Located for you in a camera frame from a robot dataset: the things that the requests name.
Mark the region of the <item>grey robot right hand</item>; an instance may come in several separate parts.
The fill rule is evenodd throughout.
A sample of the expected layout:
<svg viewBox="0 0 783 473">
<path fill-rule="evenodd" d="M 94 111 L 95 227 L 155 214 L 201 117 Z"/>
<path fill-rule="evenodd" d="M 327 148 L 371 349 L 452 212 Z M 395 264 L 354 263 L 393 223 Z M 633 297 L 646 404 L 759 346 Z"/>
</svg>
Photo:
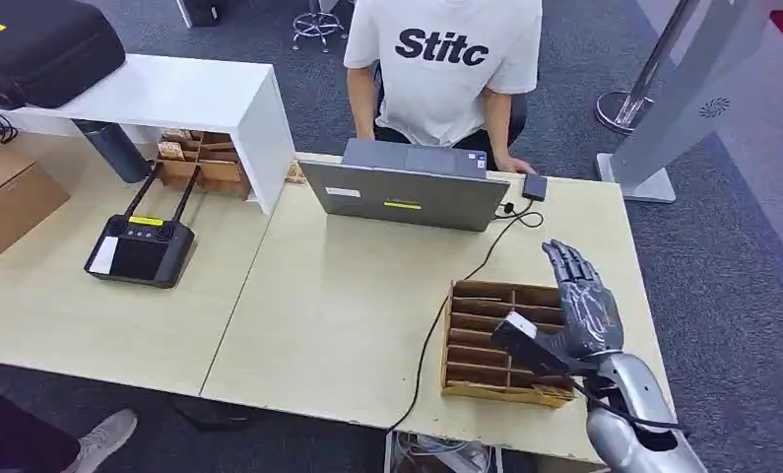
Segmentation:
<svg viewBox="0 0 783 473">
<path fill-rule="evenodd" d="M 563 329 L 537 341 L 567 364 L 619 352 L 624 334 L 614 294 L 592 263 L 573 246 L 551 239 L 542 250 L 552 265 Z"/>
</svg>

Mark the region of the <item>person's left hand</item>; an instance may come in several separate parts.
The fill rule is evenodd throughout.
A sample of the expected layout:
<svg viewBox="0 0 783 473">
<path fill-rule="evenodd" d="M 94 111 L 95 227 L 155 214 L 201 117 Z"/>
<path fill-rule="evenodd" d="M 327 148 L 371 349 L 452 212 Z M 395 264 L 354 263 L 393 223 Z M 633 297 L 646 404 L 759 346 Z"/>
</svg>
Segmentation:
<svg viewBox="0 0 783 473">
<path fill-rule="evenodd" d="M 499 171 L 521 173 L 521 174 L 537 174 L 536 170 L 527 162 L 517 158 L 511 157 L 509 154 L 503 156 L 495 156 L 493 158 L 495 167 Z"/>
</svg>

